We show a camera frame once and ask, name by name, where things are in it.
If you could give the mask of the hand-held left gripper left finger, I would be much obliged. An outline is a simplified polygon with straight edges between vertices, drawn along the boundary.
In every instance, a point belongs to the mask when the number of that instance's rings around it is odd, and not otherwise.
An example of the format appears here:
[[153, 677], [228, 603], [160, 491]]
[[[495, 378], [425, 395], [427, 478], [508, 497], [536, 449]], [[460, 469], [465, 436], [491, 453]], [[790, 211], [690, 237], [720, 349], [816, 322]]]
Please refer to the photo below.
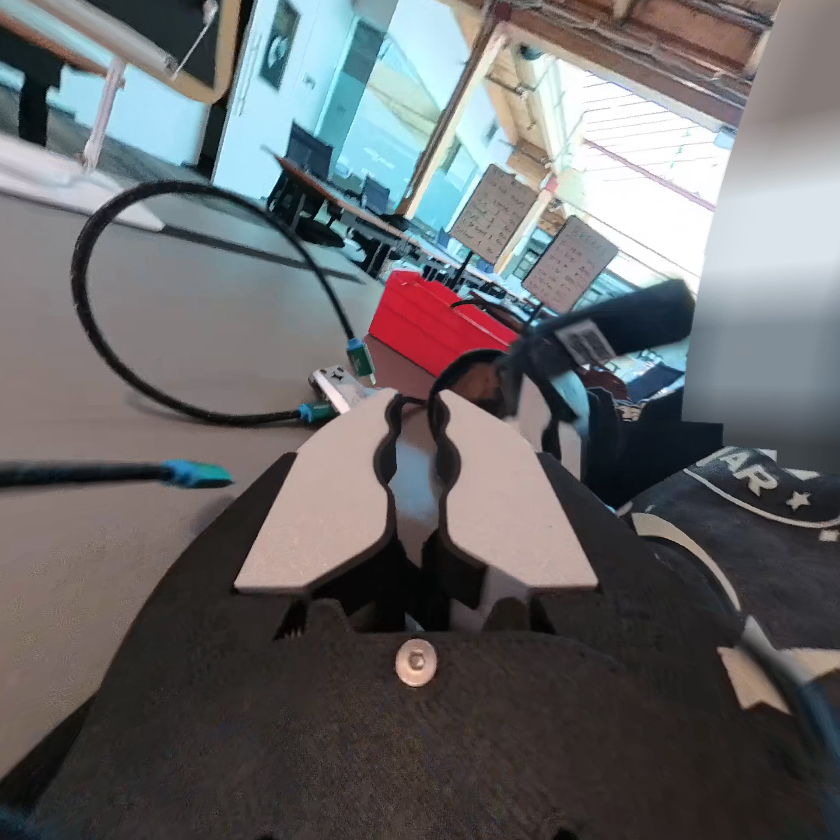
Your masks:
[[402, 397], [376, 390], [292, 454], [290, 468], [234, 581], [243, 595], [312, 596], [396, 536], [390, 481]]

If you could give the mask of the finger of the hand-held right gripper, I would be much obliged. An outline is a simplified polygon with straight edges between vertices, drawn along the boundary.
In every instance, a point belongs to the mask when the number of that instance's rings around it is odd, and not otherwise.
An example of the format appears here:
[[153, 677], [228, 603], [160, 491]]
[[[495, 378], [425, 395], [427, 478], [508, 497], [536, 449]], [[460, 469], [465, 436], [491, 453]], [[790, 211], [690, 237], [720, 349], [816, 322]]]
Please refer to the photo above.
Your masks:
[[552, 408], [555, 457], [574, 478], [585, 472], [585, 400], [558, 393]]
[[511, 427], [536, 453], [557, 448], [558, 422], [551, 407], [535, 382], [526, 374], [521, 378], [516, 412]]

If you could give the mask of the handwritten whiteboard on stand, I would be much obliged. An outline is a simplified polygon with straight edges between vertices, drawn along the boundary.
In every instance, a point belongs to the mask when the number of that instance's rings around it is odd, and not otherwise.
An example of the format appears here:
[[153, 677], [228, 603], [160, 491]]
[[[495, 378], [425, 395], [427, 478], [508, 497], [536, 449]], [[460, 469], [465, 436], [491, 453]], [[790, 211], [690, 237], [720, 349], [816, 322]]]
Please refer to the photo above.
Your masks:
[[567, 218], [521, 283], [546, 309], [572, 309], [619, 248], [577, 216]]
[[529, 215], [538, 193], [498, 165], [489, 165], [448, 236], [495, 265]]

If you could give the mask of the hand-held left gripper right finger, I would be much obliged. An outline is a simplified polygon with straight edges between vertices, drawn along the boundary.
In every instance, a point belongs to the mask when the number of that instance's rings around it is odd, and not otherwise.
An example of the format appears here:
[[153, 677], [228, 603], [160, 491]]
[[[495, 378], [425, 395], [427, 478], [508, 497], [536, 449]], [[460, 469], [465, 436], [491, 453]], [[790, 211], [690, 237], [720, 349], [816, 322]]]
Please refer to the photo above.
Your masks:
[[599, 586], [547, 467], [537, 432], [550, 419], [499, 419], [441, 391], [437, 474], [442, 483], [434, 560], [436, 583], [454, 613], [489, 614], [506, 598], [595, 592]]

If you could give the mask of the person's right forearm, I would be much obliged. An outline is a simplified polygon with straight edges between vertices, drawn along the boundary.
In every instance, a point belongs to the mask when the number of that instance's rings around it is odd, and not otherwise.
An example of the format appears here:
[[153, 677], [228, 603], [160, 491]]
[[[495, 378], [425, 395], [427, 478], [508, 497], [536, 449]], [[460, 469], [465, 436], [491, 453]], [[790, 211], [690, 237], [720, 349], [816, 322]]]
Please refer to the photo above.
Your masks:
[[667, 280], [593, 306], [586, 317], [614, 358], [656, 350], [690, 336], [697, 300], [683, 280]]

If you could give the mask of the black board on white stand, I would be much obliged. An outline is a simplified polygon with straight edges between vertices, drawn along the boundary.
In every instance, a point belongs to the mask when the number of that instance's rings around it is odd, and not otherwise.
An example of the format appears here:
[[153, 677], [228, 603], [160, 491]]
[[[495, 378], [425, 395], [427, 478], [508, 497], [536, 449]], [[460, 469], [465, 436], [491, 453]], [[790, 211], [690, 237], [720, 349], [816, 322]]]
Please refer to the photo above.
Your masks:
[[216, 78], [208, 87], [170, 70], [165, 53], [118, 19], [81, 1], [2, 1], [2, 29], [42, 49], [62, 65], [103, 79], [98, 110], [86, 145], [74, 160], [31, 143], [2, 138], [2, 194], [90, 216], [123, 190], [98, 172], [117, 92], [128, 67], [186, 98], [215, 104], [230, 89], [242, 3], [221, 1]]

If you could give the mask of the person's printed dark shirt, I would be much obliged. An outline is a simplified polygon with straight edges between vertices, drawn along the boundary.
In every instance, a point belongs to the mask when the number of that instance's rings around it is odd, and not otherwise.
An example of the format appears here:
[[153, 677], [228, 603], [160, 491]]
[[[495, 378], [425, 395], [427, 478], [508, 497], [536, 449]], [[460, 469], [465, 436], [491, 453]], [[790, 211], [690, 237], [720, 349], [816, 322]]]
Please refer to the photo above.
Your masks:
[[825, 828], [838, 838], [839, 478], [725, 446], [684, 423], [682, 390], [634, 405], [588, 386], [584, 481], [734, 618], [720, 657], [742, 708], [800, 722]]

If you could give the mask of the white port hub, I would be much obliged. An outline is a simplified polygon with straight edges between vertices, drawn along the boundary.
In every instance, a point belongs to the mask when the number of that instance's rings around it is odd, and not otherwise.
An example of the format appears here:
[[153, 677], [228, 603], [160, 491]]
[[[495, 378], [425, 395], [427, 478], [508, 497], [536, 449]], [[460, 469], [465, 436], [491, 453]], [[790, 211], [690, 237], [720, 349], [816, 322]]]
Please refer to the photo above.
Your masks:
[[321, 400], [338, 415], [348, 413], [381, 390], [357, 380], [340, 365], [315, 370], [309, 375], [308, 382]]

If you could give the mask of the red plastic bin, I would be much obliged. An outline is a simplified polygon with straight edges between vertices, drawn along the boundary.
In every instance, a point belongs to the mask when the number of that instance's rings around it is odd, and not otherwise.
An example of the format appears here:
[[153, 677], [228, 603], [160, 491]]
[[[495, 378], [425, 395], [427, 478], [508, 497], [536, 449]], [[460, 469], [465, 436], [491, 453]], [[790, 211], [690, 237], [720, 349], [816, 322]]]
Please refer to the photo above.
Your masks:
[[472, 350], [505, 351], [517, 338], [473, 302], [413, 269], [391, 271], [369, 335], [431, 375]]

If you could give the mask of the wooden edge office desk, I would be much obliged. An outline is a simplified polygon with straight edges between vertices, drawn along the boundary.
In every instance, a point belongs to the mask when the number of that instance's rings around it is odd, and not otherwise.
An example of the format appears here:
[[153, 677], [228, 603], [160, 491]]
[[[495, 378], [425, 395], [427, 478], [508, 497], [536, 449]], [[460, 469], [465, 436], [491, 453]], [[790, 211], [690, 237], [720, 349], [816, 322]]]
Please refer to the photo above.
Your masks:
[[352, 203], [326, 182], [306, 173], [299, 164], [266, 146], [261, 150], [280, 167], [280, 175], [266, 199], [266, 210], [312, 245], [337, 246], [343, 226], [346, 245], [361, 252], [360, 267], [379, 277], [393, 261], [423, 260], [422, 250], [408, 234]]

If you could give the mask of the white door with dark window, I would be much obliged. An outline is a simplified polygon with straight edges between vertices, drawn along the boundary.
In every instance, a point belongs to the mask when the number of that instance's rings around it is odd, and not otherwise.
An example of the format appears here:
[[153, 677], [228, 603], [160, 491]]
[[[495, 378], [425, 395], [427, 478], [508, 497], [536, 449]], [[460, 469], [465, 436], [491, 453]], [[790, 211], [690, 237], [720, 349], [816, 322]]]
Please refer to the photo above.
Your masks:
[[215, 186], [260, 200], [277, 179], [271, 154], [287, 148], [312, 29], [304, 6], [251, 4], [213, 165]]

